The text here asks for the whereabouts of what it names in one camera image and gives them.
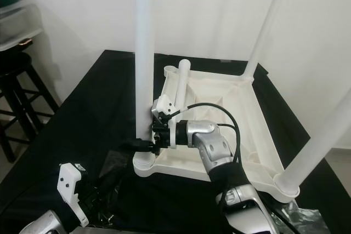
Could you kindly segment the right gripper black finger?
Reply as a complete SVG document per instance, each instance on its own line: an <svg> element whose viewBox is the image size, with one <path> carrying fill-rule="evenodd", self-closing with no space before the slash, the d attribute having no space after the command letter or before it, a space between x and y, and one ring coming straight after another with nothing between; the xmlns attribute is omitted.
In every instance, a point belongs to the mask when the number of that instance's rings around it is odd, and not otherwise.
<svg viewBox="0 0 351 234"><path fill-rule="evenodd" d="M156 151L156 145L150 140L130 139L126 141L129 151Z"/></svg>

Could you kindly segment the white plastic table top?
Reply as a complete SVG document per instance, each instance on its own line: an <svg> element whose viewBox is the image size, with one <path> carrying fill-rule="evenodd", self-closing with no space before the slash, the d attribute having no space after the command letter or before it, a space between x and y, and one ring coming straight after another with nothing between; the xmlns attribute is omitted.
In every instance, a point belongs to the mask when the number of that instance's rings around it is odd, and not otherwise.
<svg viewBox="0 0 351 234"><path fill-rule="evenodd" d="M274 179L284 172L265 116L252 87L252 79L220 73L190 70L183 106L213 103L230 111L241 132L241 159L246 176L258 191L271 194L279 202L291 202L300 192L282 192ZM178 146L153 156L153 165L136 167L138 176L168 174L209 181L196 149Z"/></svg>

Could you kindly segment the black round stool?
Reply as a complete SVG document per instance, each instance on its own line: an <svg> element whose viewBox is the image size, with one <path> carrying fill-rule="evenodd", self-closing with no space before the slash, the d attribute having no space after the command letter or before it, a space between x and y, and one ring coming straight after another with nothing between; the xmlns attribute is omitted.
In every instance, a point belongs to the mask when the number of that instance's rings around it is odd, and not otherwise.
<svg viewBox="0 0 351 234"><path fill-rule="evenodd" d="M21 86L18 76L27 74L35 90L25 89ZM20 52L12 58L2 59L0 68L0 98L8 102L10 111L0 110L3 116L10 117L6 124L1 124L0 140L3 153L8 162L15 162L16 156L11 149L10 142L29 145L42 131L44 123L40 117L53 118L54 114L35 111L32 102L42 97L51 111L55 113L59 106L53 99L48 87L32 66L32 58L25 52ZM20 124L27 139L8 136L5 131L15 123Z"/></svg>

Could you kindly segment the clear tape patch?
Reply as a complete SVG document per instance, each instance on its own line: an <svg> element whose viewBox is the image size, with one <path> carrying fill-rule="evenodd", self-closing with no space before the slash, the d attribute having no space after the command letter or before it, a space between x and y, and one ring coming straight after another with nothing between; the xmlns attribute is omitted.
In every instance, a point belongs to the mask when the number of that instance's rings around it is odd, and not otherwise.
<svg viewBox="0 0 351 234"><path fill-rule="evenodd" d="M331 234L319 210L300 208L295 201L278 210L301 234Z"/></svg>

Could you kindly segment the clear plastic container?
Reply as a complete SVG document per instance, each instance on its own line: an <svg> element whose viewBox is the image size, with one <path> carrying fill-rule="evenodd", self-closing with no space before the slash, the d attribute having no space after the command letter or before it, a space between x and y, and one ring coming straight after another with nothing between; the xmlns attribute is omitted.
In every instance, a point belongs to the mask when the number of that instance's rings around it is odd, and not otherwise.
<svg viewBox="0 0 351 234"><path fill-rule="evenodd" d="M35 4L18 1L0 9L0 51L42 33L41 17Z"/></svg>

